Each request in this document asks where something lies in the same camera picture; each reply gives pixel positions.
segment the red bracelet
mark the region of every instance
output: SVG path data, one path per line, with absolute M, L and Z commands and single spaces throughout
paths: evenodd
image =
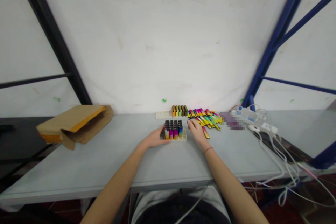
M 213 148 L 210 147 L 210 148 L 206 149 L 206 150 L 203 152 L 203 155 L 205 155 L 205 153 L 206 153 L 208 150 L 210 150 L 210 149 L 213 149 Z

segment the red floor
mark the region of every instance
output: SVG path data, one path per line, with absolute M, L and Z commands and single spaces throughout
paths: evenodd
M 333 184 L 336 184 L 335 174 L 324 175 L 321 178 L 330 181 Z M 316 188 L 320 190 L 321 186 L 318 183 L 316 182 L 309 182 L 309 183 L 310 183 L 309 186 L 311 186 L 312 189 Z M 253 199 L 256 201 L 253 191 L 252 190 L 247 191 L 250 193 L 250 195 L 252 195 Z M 258 191 L 257 192 L 258 201 L 262 200 L 263 197 L 264 197 L 263 192 Z M 46 202 L 46 203 L 40 203 L 39 205 L 43 206 L 45 209 L 49 209 L 50 211 L 62 216 L 63 218 L 69 220 L 72 223 L 80 223 L 82 219 L 80 200 L 78 199 L 69 201 Z M 263 213 L 271 224 L 282 224 L 282 223 L 304 224 L 303 220 L 300 218 L 300 215 L 298 214 L 298 210 L 293 206 L 293 204 L 290 201 L 287 201 L 285 206 L 283 207 L 280 207 L 277 203 L 274 203 L 266 210 L 263 210 Z M 126 208 L 126 211 L 124 213 L 122 224 L 127 224 L 128 223 L 127 221 L 128 221 L 128 207 Z M 24 216 L 20 213 L 9 214 L 0 210 L 0 223 L 13 224 L 13 223 L 46 223 L 46 222 L 36 222 L 36 220 L 33 220 L 32 218 Z

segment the white cable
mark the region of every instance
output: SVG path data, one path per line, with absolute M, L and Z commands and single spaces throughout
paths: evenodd
M 262 109 L 259 108 L 258 110 L 256 110 L 256 112 L 258 112 L 258 111 L 260 111 L 260 110 L 265 111 L 264 116 L 266 116 L 266 120 L 267 120 L 268 125 L 271 125 L 271 124 L 270 124 L 270 115 L 268 114 L 268 111 L 265 110 L 265 109 L 263 109 L 263 108 L 262 108 Z M 279 204 L 280 206 L 283 206 L 283 205 L 285 204 L 286 199 L 287 199 L 288 191 L 291 191 L 291 192 L 293 192 L 294 194 L 296 194 L 297 196 L 299 196 L 299 197 L 301 197 L 301 198 L 303 198 L 303 199 L 305 199 L 305 200 L 308 200 L 308 201 L 310 201 L 310 202 L 312 202 L 312 203 L 314 203 L 314 204 L 321 205 L 321 206 L 325 206 L 325 207 L 330 207 L 330 208 L 336 207 L 336 199 L 335 199 L 335 197 L 332 195 L 332 193 L 328 190 L 328 188 L 325 187 L 325 185 L 324 185 L 324 184 L 323 184 L 323 183 L 322 183 L 322 182 L 321 182 L 321 181 L 320 181 L 314 174 L 312 174 L 312 173 L 311 173 L 308 169 L 306 169 L 303 165 L 301 165 L 300 163 L 297 163 L 297 162 L 294 160 L 294 158 L 292 157 L 292 155 L 291 155 L 291 154 L 288 152 L 288 150 L 282 145 L 282 143 L 281 143 L 281 136 L 279 136 L 279 139 L 278 139 L 278 135 L 275 135 L 275 137 L 274 137 L 274 134 L 273 134 L 272 131 L 269 131 L 268 129 L 266 129 L 266 130 L 267 130 L 267 134 L 268 134 L 268 136 L 269 136 L 269 139 L 270 139 L 270 142 L 271 142 L 271 144 L 272 144 L 272 147 L 273 147 L 274 151 L 275 151 L 275 152 L 279 155 L 279 157 L 285 162 L 286 169 L 287 169 L 287 171 L 288 171 L 288 173 L 289 173 L 289 175 L 290 175 L 292 181 L 291 181 L 290 183 L 288 183 L 287 185 L 285 185 L 285 186 L 280 186 L 280 187 L 279 187 L 279 186 L 278 186 L 278 187 L 272 187 L 272 186 L 267 185 L 267 183 L 269 183 L 270 181 L 272 181 L 273 179 L 275 179 L 276 177 L 278 177 L 278 176 L 275 176 L 275 177 L 273 177 L 273 178 L 271 178 L 271 179 L 269 179 L 269 180 L 266 180 L 266 181 L 264 181 L 264 182 L 256 182 L 256 183 L 257 183 L 257 184 L 260 184 L 260 185 L 264 185 L 264 186 L 266 186 L 267 188 L 262 188 L 262 189 L 266 189 L 266 190 L 276 190 L 276 189 L 282 189 L 282 188 L 284 188 L 284 191 L 279 195 L 279 198 L 278 198 L 278 204 Z M 274 158 L 274 156 L 271 155 L 271 153 L 270 153 L 269 151 L 267 151 L 267 150 L 264 148 L 264 146 L 262 145 L 262 137 L 261 137 L 260 133 L 257 132 L 257 134 L 258 134 L 258 136 L 259 136 L 259 138 L 260 138 L 260 141 L 259 141 L 260 146 L 261 146 L 261 147 L 262 147 L 262 148 L 263 148 L 263 149 L 270 155 L 270 157 L 276 162 L 276 164 L 279 165 L 279 163 L 278 163 L 277 160 Z M 289 166 L 289 165 L 288 165 L 288 160 L 287 160 L 286 155 L 283 154 L 283 153 L 282 153 L 282 152 L 281 152 L 281 151 L 274 145 L 274 143 L 273 143 L 273 139 L 275 139 L 275 140 L 279 143 L 279 145 L 285 150 L 285 152 L 290 156 L 290 158 L 292 159 L 292 161 L 293 161 L 293 163 L 294 163 L 294 165 L 295 165 L 295 167 L 296 167 L 296 170 L 295 170 L 292 166 Z M 334 200 L 334 204 L 333 204 L 333 205 L 325 205 L 325 204 L 321 204 L 321 203 L 318 203 L 318 202 L 316 202 L 316 201 L 307 199 L 307 198 L 301 196 L 300 194 L 296 193 L 295 191 L 293 191 L 293 190 L 291 189 L 291 187 L 295 187 L 295 186 L 297 185 L 297 183 L 300 182 L 300 177 L 299 177 L 299 174 L 300 174 L 300 168 L 302 168 L 304 171 L 306 171 L 311 177 L 313 177 L 314 179 L 316 179 L 316 181 L 317 181 L 318 183 L 320 183 L 320 184 L 323 186 L 323 188 L 324 188 L 324 189 L 331 195 L 332 199 Z M 296 175 L 296 178 L 294 178 L 294 177 L 292 176 L 292 173 L 291 173 L 290 170 L 292 170 L 292 171 L 294 172 L 294 174 Z M 254 188 L 253 186 L 252 186 L 252 188 L 251 188 L 251 187 L 244 187 L 244 188 L 254 189 L 254 191 L 256 191 L 256 188 Z
M 269 117 L 270 117 L 270 116 L 268 115 L 267 110 L 265 110 L 265 109 L 261 109 L 261 108 L 260 108 L 260 109 L 258 109 L 257 111 L 260 111 L 260 110 L 265 111 L 264 116 L 266 116 L 266 120 L 267 120 L 268 125 L 271 125 L 271 124 L 270 124 L 270 120 L 269 120 Z M 278 156 L 285 162 L 286 169 L 287 169 L 287 171 L 288 171 L 288 173 L 289 173 L 289 175 L 290 175 L 290 177 L 291 177 L 291 179 L 292 179 L 292 182 L 290 182 L 290 183 L 285 187 L 284 191 L 279 195 L 278 204 L 279 204 L 280 206 L 283 206 L 283 205 L 285 204 L 286 200 L 287 200 L 287 194 L 288 194 L 288 189 L 289 189 L 289 187 L 294 187 L 294 186 L 296 186 L 297 183 L 299 183 L 299 181 L 300 181 L 300 177 L 299 177 L 299 168 L 298 168 L 298 166 L 297 166 L 296 161 L 295 161 L 294 158 L 291 156 L 291 154 L 287 151 L 287 149 L 282 145 L 282 143 L 278 140 L 277 137 L 274 137 L 273 132 L 272 132 L 272 131 L 269 131 L 269 130 L 267 129 L 267 134 L 268 134 L 268 136 L 269 136 L 269 140 L 270 140 L 270 142 L 271 142 L 271 145 L 272 145 L 274 151 L 275 151 L 275 152 L 278 154 Z M 286 153 L 290 156 L 290 158 L 293 160 L 294 164 L 297 166 L 297 171 L 295 171 L 291 166 L 288 165 L 288 161 L 287 161 L 287 157 L 286 157 L 286 155 L 283 154 L 283 153 L 282 153 L 282 152 L 281 152 L 281 151 L 274 145 L 273 139 L 276 139 L 276 141 L 279 143 L 279 145 L 280 145 L 280 146 L 286 151 Z M 290 170 L 292 170 L 292 171 L 294 172 L 294 174 L 296 175 L 296 178 L 294 178 L 294 177 L 292 176 L 292 172 L 291 172 Z M 264 182 L 257 182 L 257 184 L 268 186 L 268 185 L 266 185 L 266 183 L 268 183 L 268 182 L 270 182 L 270 181 L 272 181 L 272 180 L 273 180 L 273 179 L 270 179 L 270 180 L 267 180 L 267 181 L 264 181 Z
M 201 196 L 199 197 L 199 199 L 196 201 L 196 203 L 189 209 L 188 212 L 186 212 L 177 222 L 175 222 L 175 224 L 179 224 L 188 214 L 190 214 L 190 212 L 192 210 L 194 210 L 194 208 L 197 206 L 197 204 L 201 201 L 202 197 L 203 197 L 203 194 L 205 193 L 205 190 L 207 188 L 205 187 L 205 189 L 203 190 Z
M 270 120 L 269 120 L 269 117 L 270 117 L 270 116 L 269 116 L 267 110 L 265 110 L 265 109 L 263 109 L 263 108 L 262 108 L 262 109 L 259 108 L 256 112 L 258 112 L 258 111 L 260 111 L 260 110 L 265 111 L 265 114 L 264 114 L 264 115 L 266 115 L 267 123 L 268 123 L 268 125 L 271 125 L 271 124 L 270 124 Z M 277 137 L 277 136 L 274 137 L 273 132 L 272 132 L 272 131 L 269 131 L 268 129 L 267 129 L 267 134 L 268 134 L 268 136 L 269 136 L 269 140 L 270 140 L 270 142 L 271 142 L 271 144 L 272 144 L 272 147 L 273 147 L 274 151 L 275 151 L 275 152 L 279 155 L 279 157 L 285 162 L 286 169 L 287 169 L 287 171 L 288 171 L 288 173 L 289 173 L 289 175 L 290 175 L 292 181 L 294 182 L 294 185 L 296 185 L 296 180 L 300 181 L 300 178 L 299 178 L 299 168 L 298 168 L 298 166 L 297 166 L 296 161 L 294 160 L 294 158 L 292 157 L 292 155 L 287 151 L 287 149 L 282 145 L 282 143 L 281 143 L 281 137 L 280 137 L 280 141 L 279 141 L 279 140 L 278 140 L 278 137 Z M 289 166 L 289 165 L 288 165 L 288 161 L 287 161 L 287 157 L 286 157 L 286 155 L 283 154 L 283 153 L 282 153 L 282 152 L 281 152 L 281 151 L 274 145 L 274 143 L 273 143 L 273 139 L 276 139 L 276 141 L 279 143 L 279 145 L 280 145 L 280 146 L 285 150 L 285 152 L 290 156 L 290 158 L 292 159 L 292 161 L 293 161 L 294 164 L 296 165 L 296 169 L 297 169 L 297 171 L 295 171 L 294 168 L 293 168 L 292 166 Z M 296 179 L 293 178 L 290 169 L 291 169 L 291 170 L 294 172 L 294 174 L 296 175 Z
M 252 183 L 251 182 L 249 182 L 250 183 L 250 185 L 253 187 L 253 189 L 254 189 L 254 196 L 255 196 L 255 201 L 258 203 L 258 197 L 257 197 L 257 192 L 256 192 L 256 188 L 257 188 L 257 185 L 255 185 L 255 187 L 252 185 Z
M 282 168 L 282 166 L 279 164 L 279 162 L 276 160 L 276 158 L 273 156 L 273 154 L 269 151 L 269 149 L 268 148 L 266 148 L 265 146 L 264 146 L 264 143 L 263 143 L 263 139 L 262 139 L 262 137 L 261 137 L 261 135 L 260 135 L 260 133 L 259 132 L 257 132 L 256 131 L 256 133 L 258 134 L 258 136 L 259 136 L 259 145 L 261 146 L 261 148 L 265 151 L 265 152 L 267 152 L 267 154 L 273 159 L 273 161 L 276 163 L 276 165 L 280 168 L 280 170 L 281 170 L 281 174 L 280 175 L 277 175 L 277 176 L 274 176 L 274 177 L 272 177 L 272 178 L 270 178 L 269 180 L 267 180 L 267 181 L 265 181 L 265 182 L 256 182 L 257 184 L 260 184 L 260 185 L 265 185 L 265 186 L 267 186 L 267 187 L 270 187 L 269 185 L 266 185 L 266 183 L 268 183 L 268 182 L 270 182 L 270 181 L 272 181 L 272 180 L 274 180 L 274 179 L 279 179 L 279 178 L 281 178 L 281 177 L 283 177 L 284 175 L 285 175 L 285 172 L 284 172 L 284 170 L 283 170 L 283 168 Z

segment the open cardboard box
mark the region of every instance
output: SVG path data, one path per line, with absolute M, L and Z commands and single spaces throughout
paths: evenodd
M 36 129 L 46 143 L 62 143 L 74 150 L 75 143 L 89 142 L 111 121 L 112 116 L 110 105 L 78 105 L 37 125 Z

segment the gray tabletop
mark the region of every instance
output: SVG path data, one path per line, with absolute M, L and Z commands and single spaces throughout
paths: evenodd
M 271 113 L 276 118 L 273 119 L 275 126 L 276 113 Z M 163 123 L 164 119 L 155 119 L 154 114 L 115 115 L 89 143 L 76 144 L 74 151 L 63 146 L 57 148 L 3 192 L 0 203 L 14 205 L 95 197 L 136 145 Z M 186 118 L 183 126 L 187 127 Z M 224 124 L 220 131 L 213 128 L 208 133 L 211 145 L 241 181 L 262 180 L 279 174 L 279 168 L 248 129 L 234 131 Z M 213 182 L 203 153 L 189 130 L 187 135 L 187 142 L 171 142 L 146 152 L 132 192 Z

